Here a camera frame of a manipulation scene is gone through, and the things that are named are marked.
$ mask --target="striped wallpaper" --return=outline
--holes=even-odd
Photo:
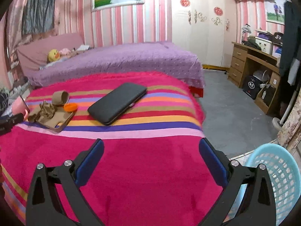
[[[91,12],[91,0],[60,0],[59,34],[78,32],[93,47],[171,41],[171,0]]]
[[[284,32],[284,25],[279,25],[265,21],[265,7],[264,0],[248,0],[236,3],[237,8],[237,42],[241,41],[241,27],[245,24],[251,26],[252,34],[256,35],[255,29],[261,28],[262,30],[269,31],[274,34],[275,32]]]

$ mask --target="blue gripper pad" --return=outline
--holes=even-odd
[[[89,150],[88,155],[76,169],[75,184],[78,188],[87,184],[103,153],[103,141],[97,140],[96,144],[94,144],[93,148]]]
[[[200,154],[216,184],[225,188],[228,185],[227,171],[212,149],[205,139],[201,139],[199,143]]]

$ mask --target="black bag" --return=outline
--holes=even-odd
[[[243,83],[243,91],[248,94],[252,99],[255,99],[260,91],[260,84],[262,81],[254,76],[247,76]]]
[[[272,43],[282,47],[282,45],[283,45],[283,39],[282,38],[283,38],[283,33],[275,32],[275,34],[272,37]]]

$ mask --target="wooden desk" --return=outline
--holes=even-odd
[[[275,94],[269,106],[262,100],[263,89],[259,92],[255,99],[255,104],[265,113],[272,114],[278,106],[279,95],[279,69],[276,67],[277,58],[265,52],[259,51],[255,48],[248,47],[236,42],[234,44],[231,67],[228,73],[228,80],[233,82],[239,88],[243,87],[243,82],[246,76],[253,75],[253,73],[264,66],[270,69],[272,78],[270,83],[276,88]]]

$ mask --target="orange lid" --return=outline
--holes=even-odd
[[[70,103],[70,104],[65,104],[64,105],[64,111],[66,112],[73,112],[76,111],[78,108],[76,103]]]

